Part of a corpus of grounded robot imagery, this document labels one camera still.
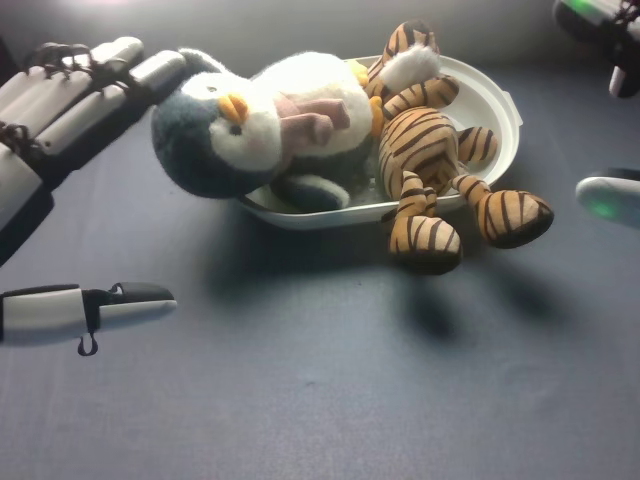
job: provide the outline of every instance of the gray table surface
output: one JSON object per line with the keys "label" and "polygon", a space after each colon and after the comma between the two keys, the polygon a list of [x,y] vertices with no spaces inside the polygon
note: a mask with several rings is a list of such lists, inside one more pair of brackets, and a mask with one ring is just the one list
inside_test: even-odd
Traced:
{"label": "gray table surface", "polygon": [[460,212],[463,265],[415,279],[376,226],[290,233],[191,197],[148,117],[56,192],[0,290],[154,281],[170,318],[0,349],[0,478],[636,480],[640,234],[589,217],[575,183],[640,166],[639,101],[605,69],[487,69],[524,119],[501,186],[556,211],[514,251]]}

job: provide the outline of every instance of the plush toy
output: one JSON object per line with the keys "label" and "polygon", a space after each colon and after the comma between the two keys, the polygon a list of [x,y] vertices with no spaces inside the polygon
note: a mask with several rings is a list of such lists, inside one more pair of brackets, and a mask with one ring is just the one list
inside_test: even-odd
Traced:
{"label": "plush toy", "polygon": [[180,53],[194,75],[152,119],[158,159],[179,186],[228,198],[270,184],[302,212],[349,204],[340,179],[361,168],[383,126],[365,67],[306,52],[246,79],[197,50]]}
{"label": "plush toy", "polygon": [[[431,70],[432,78],[423,76]],[[425,273],[444,273],[460,263],[460,238],[435,216],[437,195],[451,187],[471,206],[483,238],[498,248],[514,248],[542,235],[554,214],[528,192],[491,192],[467,166],[493,159],[498,139],[489,129],[457,132],[437,110],[451,104],[458,81],[439,75],[433,32],[420,21],[402,24],[369,69],[367,93],[383,100],[380,182],[398,208],[389,250],[399,262]]]}

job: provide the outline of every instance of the background wall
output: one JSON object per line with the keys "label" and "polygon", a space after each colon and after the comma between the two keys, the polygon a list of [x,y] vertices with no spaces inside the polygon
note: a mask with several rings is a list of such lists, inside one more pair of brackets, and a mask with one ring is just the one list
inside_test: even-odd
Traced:
{"label": "background wall", "polygon": [[422,18],[445,55],[472,64],[567,58],[553,0],[5,0],[0,32],[22,58],[44,41],[95,45],[139,37],[147,52],[201,48],[240,74],[300,50],[377,54],[404,20]]}

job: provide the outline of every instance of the white tray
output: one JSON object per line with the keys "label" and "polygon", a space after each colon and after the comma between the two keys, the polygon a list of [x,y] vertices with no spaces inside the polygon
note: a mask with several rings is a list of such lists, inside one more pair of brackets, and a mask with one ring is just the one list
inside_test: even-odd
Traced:
{"label": "white tray", "polygon": [[[369,67],[378,58],[375,56],[356,60]],[[492,185],[507,171],[515,158],[520,142],[522,118],[511,95],[502,91],[489,77],[466,63],[444,56],[440,58],[442,73],[452,75],[460,81],[460,93],[455,101],[442,111],[458,130],[473,126],[488,127],[500,141],[498,153],[493,161],[481,170],[473,172]],[[377,156],[377,145],[373,150],[372,155]],[[291,213],[291,209],[280,202],[268,187],[251,192],[240,201],[264,221],[290,230],[314,230],[377,222],[398,203],[374,203],[330,212],[298,214]],[[463,203],[460,195],[451,191],[451,194],[438,198],[438,212],[452,210]]]}

